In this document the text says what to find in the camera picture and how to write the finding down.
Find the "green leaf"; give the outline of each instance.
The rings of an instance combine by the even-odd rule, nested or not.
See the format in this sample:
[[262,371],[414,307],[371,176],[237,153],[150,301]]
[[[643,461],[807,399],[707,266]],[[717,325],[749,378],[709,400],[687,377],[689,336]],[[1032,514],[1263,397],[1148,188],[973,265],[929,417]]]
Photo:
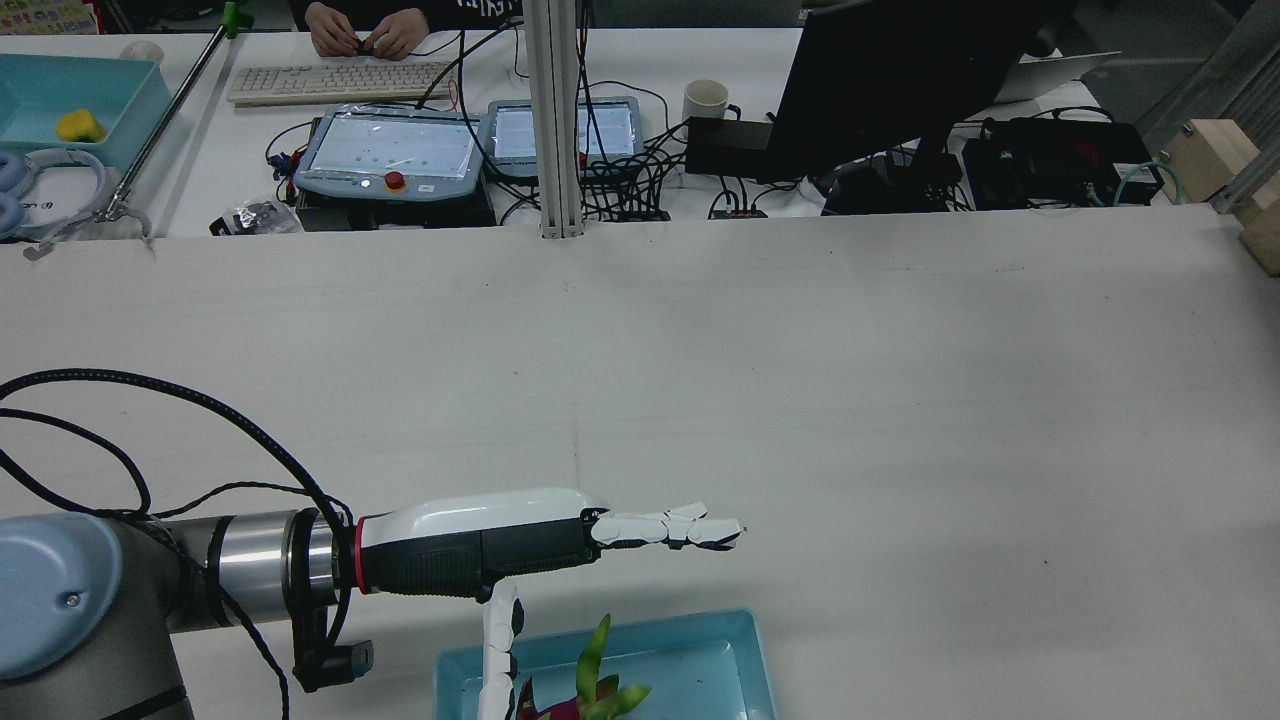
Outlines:
[[582,710],[581,720],[614,720],[635,710],[648,694],[648,685],[625,687],[617,694],[586,706]]
[[585,706],[595,702],[595,683],[600,676],[600,660],[604,657],[604,643],[609,639],[609,615],[600,619],[600,624],[591,633],[591,639],[586,641],[582,655],[577,656],[577,706],[581,711]]
[[600,678],[599,683],[595,683],[595,700],[604,700],[607,697],[614,696],[618,692],[618,676],[609,675],[608,678]]

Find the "white desk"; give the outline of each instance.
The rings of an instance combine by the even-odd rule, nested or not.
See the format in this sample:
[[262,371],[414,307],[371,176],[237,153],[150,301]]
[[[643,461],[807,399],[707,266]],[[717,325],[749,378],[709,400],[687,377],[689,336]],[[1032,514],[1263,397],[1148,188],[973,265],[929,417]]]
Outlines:
[[[1280,286],[1206,206],[0,247],[4,378],[155,374],[260,421],[361,514],[568,484],[705,500],[730,553],[521,583],[538,635],[748,606],[782,719],[1270,717],[1280,707]],[[157,506],[283,482],[174,401],[6,405],[129,450]],[[88,503],[82,443],[0,443]],[[296,506],[241,495],[207,514]],[[0,483],[0,514],[44,511]],[[428,717],[468,601],[357,597],[378,667],[297,717]],[[288,628],[264,628],[288,656]],[[274,717],[238,630],[178,638],[202,717]],[[648,720],[641,708],[635,720]]]
[[[435,49],[454,35],[435,33],[420,50]],[[479,32],[467,35],[471,42],[480,36]],[[177,87],[205,42],[196,35],[146,37],[156,38],[166,49],[163,70],[170,87]],[[730,87],[731,100],[742,108],[745,118],[763,119],[767,111],[777,109],[799,37],[800,31],[795,28],[598,29],[591,31],[588,44],[589,73],[593,82],[622,81],[664,96],[671,123],[680,120],[681,99],[689,81],[717,78]],[[0,49],[114,56],[134,38],[58,38],[51,45],[36,38],[0,38]],[[443,50],[439,56],[448,58],[453,53]],[[225,42],[219,59],[188,99],[179,124],[170,133],[174,137],[166,138],[165,147],[152,160],[154,167],[148,167],[133,193],[133,200],[152,214],[159,234],[207,234],[209,223],[227,209],[274,192],[276,183],[262,160],[266,142],[282,129],[315,117],[323,106],[234,108],[223,100],[225,83],[242,67],[315,60],[310,37],[302,33],[250,32]],[[512,69],[515,61],[513,33],[499,36],[467,59],[463,82],[468,111],[483,113],[492,100],[529,97],[527,81]],[[520,64],[524,69],[524,59]],[[650,136],[668,127],[660,102],[649,95],[621,86],[602,86],[595,92],[636,95]],[[1014,117],[1092,102],[1082,83],[1070,83],[1037,102],[1001,106],[993,109],[993,114]],[[275,151],[292,150],[305,138],[305,129],[296,131],[282,138]],[[751,188],[751,195],[760,190]],[[667,191],[664,206],[672,217],[704,218],[719,183],[710,177],[675,173],[668,178]],[[499,213],[511,202],[503,193],[495,192],[494,199]],[[820,210],[799,193],[771,193],[760,206],[772,215],[815,215]],[[521,211],[511,222],[536,223],[538,214]]]

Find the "green clip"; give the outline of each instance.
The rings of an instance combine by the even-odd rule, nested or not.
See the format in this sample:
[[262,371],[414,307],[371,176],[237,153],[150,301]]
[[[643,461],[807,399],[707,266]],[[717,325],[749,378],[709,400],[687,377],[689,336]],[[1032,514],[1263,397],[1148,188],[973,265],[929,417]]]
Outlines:
[[223,5],[223,22],[219,24],[227,28],[227,37],[236,40],[241,29],[253,27],[253,15],[241,13],[236,3],[227,3]]

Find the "wooden block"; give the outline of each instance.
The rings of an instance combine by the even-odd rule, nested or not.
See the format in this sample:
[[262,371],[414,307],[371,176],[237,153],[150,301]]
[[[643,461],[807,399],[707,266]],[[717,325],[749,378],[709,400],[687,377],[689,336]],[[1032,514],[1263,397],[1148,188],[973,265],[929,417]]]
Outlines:
[[1280,202],[1272,202],[1244,225],[1240,241],[1268,275],[1280,275]]
[[[1258,155],[1257,146],[1235,124],[1235,120],[1190,120],[1161,155],[1183,181],[1188,202],[1203,202],[1222,188]],[[1172,182],[1165,193],[1174,197]],[[1280,176],[1258,188],[1253,197],[1235,210],[1240,224],[1249,224],[1280,199]]]

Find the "blue container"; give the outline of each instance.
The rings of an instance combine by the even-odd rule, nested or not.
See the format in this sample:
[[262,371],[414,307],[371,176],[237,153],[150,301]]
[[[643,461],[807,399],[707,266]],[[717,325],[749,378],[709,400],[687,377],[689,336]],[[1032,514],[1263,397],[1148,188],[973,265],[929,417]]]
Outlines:
[[[169,106],[151,60],[0,55],[0,150],[73,147],[128,170]],[[58,120],[84,108],[106,131],[102,142],[58,138]]]
[[[577,656],[590,637],[584,630],[517,639],[516,694],[532,675],[538,710],[573,697]],[[440,655],[435,720],[476,720],[481,667],[479,647]],[[613,674],[622,685],[652,688],[623,720],[777,720],[755,616],[748,610],[613,625],[600,676]]]

